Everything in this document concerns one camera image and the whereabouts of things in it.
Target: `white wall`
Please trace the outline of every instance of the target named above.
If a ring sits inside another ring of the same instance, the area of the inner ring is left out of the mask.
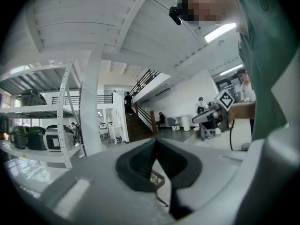
[[[150,83],[147,84],[133,99],[133,103],[143,98],[146,94],[157,88],[161,83],[167,80],[170,76],[167,74],[158,74]]]
[[[127,123],[126,123],[126,115],[125,115],[125,106],[124,106],[124,97],[120,96],[117,93],[113,93],[113,106],[114,109],[117,111],[117,113],[120,115],[120,121],[116,122],[116,118],[114,118],[115,121],[113,121],[114,126],[115,124],[120,124],[123,129],[124,139],[125,141],[129,141],[128,136],[128,130],[127,130]]]
[[[159,120],[159,112],[162,112],[166,118],[188,115],[190,125],[196,126],[192,123],[192,118],[197,114],[198,98],[203,97],[208,103],[217,94],[217,87],[209,71],[203,70],[192,79],[177,84],[169,92],[150,99],[143,107],[147,108],[147,111],[154,111],[156,121]]]

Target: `shelf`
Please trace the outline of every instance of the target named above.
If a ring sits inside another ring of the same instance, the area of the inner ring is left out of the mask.
[[[72,157],[83,144],[76,143],[73,149],[69,150],[68,157]],[[19,158],[26,158],[35,161],[52,162],[52,163],[64,163],[64,157],[60,151],[37,151],[25,149],[17,149],[15,145],[11,144],[10,141],[0,141],[0,149],[12,156]]]
[[[0,76],[0,88],[13,96],[21,95],[23,91],[31,88],[39,92],[59,91],[66,67],[67,64],[49,65],[12,74],[8,72]],[[73,66],[68,78],[69,89],[79,90],[80,85],[78,74]]]
[[[17,184],[39,194],[67,171],[66,168],[41,166],[37,161],[24,158],[15,158],[4,166]]]
[[[58,104],[26,106],[0,109],[0,115],[9,118],[25,118],[25,119],[53,119],[57,118]],[[63,109],[64,118],[71,118],[74,115],[71,111]]]

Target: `floor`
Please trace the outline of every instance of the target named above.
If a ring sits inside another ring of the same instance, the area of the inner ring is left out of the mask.
[[[193,129],[186,132],[183,130],[183,128],[181,128],[179,131],[175,132],[172,131],[170,128],[161,128],[157,134],[157,137],[168,138],[178,142],[184,142],[188,138],[190,138],[193,134],[194,134]]]
[[[193,144],[195,146],[202,146],[202,147],[209,147],[213,149],[224,149],[224,150],[230,150],[230,143],[229,143],[229,135],[230,132],[224,132],[220,136],[213,137],[211,139],[206,139],[202,141],[201,139],[196,137],[195,131],[191,129],[190,131],[185,132],[183,129],[176,132],[171,132],[167,128],[161,129],[161,131],[158,133],[157,137],[159,138],[167,138],[172,139],[178,142],[182,142],[182,145],[184,144]],[[131,144],[143,144],[149,139],[129,143]],[[240,150],[241,145],[244,143],[250,143],[251,142],[251,132],[250,132],[250,123],[249,120],[236,120],[235,126],[232,130],[232,148],[234,150]],[[103,147],[106,149],[114,148],[118,146],[124,146],[125,144],[118,143],[106,143],[103,144]],[[159,162],[156,160],[153,165],[153,170],[158,172],[159,174],[163,175],[165,178],[165,184],[157,191],[157,195],[164,200],[167,204],[170,204],[171,200],[171,182],[168,179],[167,175],[165,174],[164,170],[160,166]],[[166,207],[163,203],[158,202],[162,208],[168,212],[169,207]]]

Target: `fluorescent light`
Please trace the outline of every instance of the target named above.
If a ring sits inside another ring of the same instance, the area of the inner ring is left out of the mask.
[[[230,23],[223,25],[222,27],[214,30],[210,34],[206,35],[204,38],[207,43],[211,42],[212,40],[216,39],[217,37],[221,36],[222,34],[228,32],[229,30],[233,29],[236,27],[235,23]]]
[[[220,73],[220,75],[223,76],[223,75],[225,75],[225,74],[227,74],[227,73],[230,73],[230,72],[232,72],[232,71],[234,71],[234,70],[239,69],[239,68],[242,67],[242,66],[243,66],[243,64],[240,64],[240,65],[238,65],[238,66],[236,66],[236,67],[233,67],[233,68],[231,68],[231,69],[229,69],[229,70],[227,70],[227,71],[225,71],[225,72]]]

